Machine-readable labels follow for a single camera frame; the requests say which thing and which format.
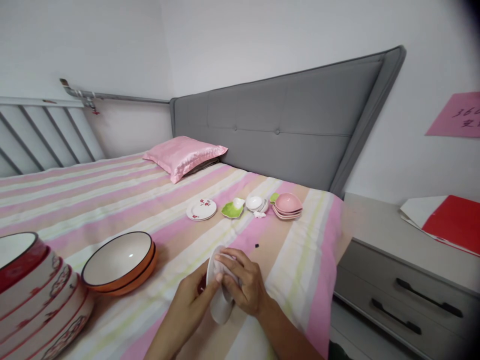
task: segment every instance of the gray headboard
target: gray headboard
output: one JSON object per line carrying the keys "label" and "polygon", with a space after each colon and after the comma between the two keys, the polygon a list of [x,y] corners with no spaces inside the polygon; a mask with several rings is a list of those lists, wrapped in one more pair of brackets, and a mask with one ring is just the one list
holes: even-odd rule
{"label": "gray headboard", "polygon": [[221,161],[343,197],[407,52],[403,46],[174,98],[173,136],[228,148]]}

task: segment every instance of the stack of bowls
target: stack of bowls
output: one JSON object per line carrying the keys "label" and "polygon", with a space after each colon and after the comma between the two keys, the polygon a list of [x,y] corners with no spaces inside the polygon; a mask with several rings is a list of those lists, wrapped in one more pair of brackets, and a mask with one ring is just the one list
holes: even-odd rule
{"label": "stack of bowls", "polygon": [[102,295],[125,295],[150,277],[158,258],[149,234],[129,232],[98,249],[83,267],[81,279],[89,289]]}
{"label": "stack of bowls", "polygon": [[303,205],[298,197],[290,192],[281,193],[271,207],[281,220],[293,220],[302,215]]}
{"label": "stack of bowls", "polygon": [[94,302],[80,276],[34,232],[0,237],[0,359],[53,359]]}
{"label": "stack of bowls", "polygon": [[251,212],[264,213],[269,209],[269,201],[260,196],[251,196],[246,199],[245,206]]}

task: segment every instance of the bed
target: bed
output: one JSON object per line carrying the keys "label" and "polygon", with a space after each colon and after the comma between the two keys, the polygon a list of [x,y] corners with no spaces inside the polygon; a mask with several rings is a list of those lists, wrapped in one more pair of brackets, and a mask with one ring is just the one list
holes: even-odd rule
{"label": "bed", "polygon": [[[139,289],[98,297],[65,359],[141,359],[181,279],[218,245],[243,250],[268,292],[324,357],[336,263],[348,245],[343,188],[405,58],[402,46],[346,62],[212,90],[170,102],[174,136],[229,148],[222,162],[172,184],[142,154],[0,179],[0,236],[35,231],[75,271],[119,234],[145,231],[160,250]],[[220,211],[194,222],[192,199],[221,207],[234,197],[291,192],[303,214],[282,221]],[[217,325],[207,314],[177,359],[274,355],[259,324],[234,307]]]}

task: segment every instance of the bed sheet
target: bed sheet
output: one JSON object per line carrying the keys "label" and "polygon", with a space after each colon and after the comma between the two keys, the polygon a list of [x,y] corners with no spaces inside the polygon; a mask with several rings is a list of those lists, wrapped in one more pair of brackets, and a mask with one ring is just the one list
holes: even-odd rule
{"label": "bed sheet", "polygon": [[[181,279],[218,245],[243,250],[259,263],[267,291],[288,318],[328,356],[336,242],[343,202],[335,195],[218,163],[172,184],[141,154],[0,179],[0,236],[34,231],[77,272],[112,238],[149,233],[160,250],[155,272],[120,298],[99,296],[80,336],[64,359],[142,359]],[[303,202],[295,221],[244,211],[238,219],[220,209],[234,197],[290,192]],[[217,213],[194,222],[192,199],[213,199]],[[208,311],[177,359],[274,358],[258,322],[234,306],[225,325]]]}

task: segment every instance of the metal pipe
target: metal pipe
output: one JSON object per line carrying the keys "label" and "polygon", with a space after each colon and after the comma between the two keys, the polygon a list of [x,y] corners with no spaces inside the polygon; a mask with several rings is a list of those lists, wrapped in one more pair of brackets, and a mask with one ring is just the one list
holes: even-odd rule
{"label": "metal pipe", "polygon": [[102,92],[75,90],[70,87],[69,82],[67,80],[61,78],[60,82],[67,94],[73,97],[82,99],[83,103],[88,107],[92,108],[94,112],[96,112],[97,110],[95,108],[95,104],[93,103],[93,99],[101,99],[101,100],[110,99],[110,100],[123,100],[123,101],[133,101],[133,102],[141,102],[141,103],[170,104],[169,100],[160,100],[160,99],[152,99],[148,97],[115,95],[115,94],[107,94]]}

